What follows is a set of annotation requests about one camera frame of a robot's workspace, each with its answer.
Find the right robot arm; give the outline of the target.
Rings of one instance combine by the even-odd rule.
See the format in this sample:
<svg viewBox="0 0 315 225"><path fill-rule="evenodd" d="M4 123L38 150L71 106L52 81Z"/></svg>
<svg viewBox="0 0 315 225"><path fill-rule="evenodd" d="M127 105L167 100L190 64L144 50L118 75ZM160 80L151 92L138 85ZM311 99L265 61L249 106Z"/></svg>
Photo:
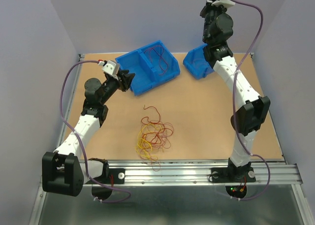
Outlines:
<svg viewBox="0 0 315 225"><path fill-rule="evenodd" d="M265 122L271 102L248 82L240 70L241 65L236 63L228 47L227 41L233 35L233 20L227 14L227 9L234 2L235 0L207 0L200 16L204 18L204 58L232 92L234 146L228 166L218 170L217 175L237 181L251 169L253 141Z"/></svg>

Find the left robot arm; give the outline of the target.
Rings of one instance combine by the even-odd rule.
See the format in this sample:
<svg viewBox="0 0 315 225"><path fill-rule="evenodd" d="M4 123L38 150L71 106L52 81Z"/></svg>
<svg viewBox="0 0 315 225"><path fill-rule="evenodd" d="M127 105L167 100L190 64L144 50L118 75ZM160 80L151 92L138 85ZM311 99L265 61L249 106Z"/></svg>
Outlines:
<svg viewBox="0 0 315 225"><path fill-rule="evenodd" d="M88 159L85 147L101 128L108 113L106 101L117 91L127 91L135 75L119 70L105 74L106 81L91 78L84 84L85 100L79 120L66 140L42 157L42 188L45 192L77 196L87 182L113 181L105 159Z"/></svg>

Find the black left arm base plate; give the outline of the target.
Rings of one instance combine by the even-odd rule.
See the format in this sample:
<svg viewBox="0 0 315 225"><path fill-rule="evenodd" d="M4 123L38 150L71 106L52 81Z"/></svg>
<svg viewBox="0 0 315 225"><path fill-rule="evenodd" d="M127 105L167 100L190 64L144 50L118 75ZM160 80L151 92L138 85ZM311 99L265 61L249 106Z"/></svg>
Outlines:
<svg viewBox="0 0 315 225"><path fill-rule="evenodd" d="M99 176L95 180L108 185L122 185L125 183L126 170L124 168L110 168L108 176Z"/></svg>

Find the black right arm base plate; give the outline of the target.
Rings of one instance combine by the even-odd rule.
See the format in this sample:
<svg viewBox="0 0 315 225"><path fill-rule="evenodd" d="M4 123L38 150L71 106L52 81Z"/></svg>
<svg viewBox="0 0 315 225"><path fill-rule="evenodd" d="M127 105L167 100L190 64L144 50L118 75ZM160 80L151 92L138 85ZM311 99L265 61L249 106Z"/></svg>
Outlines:
<svg viewBox="0 0 315 225"><path fill-rule="evenodd" d="M246 167L245 169L213 167L211 168L211 179L213 183L241 183L245 179L247 183L256 182L252 167Z"/></svg>

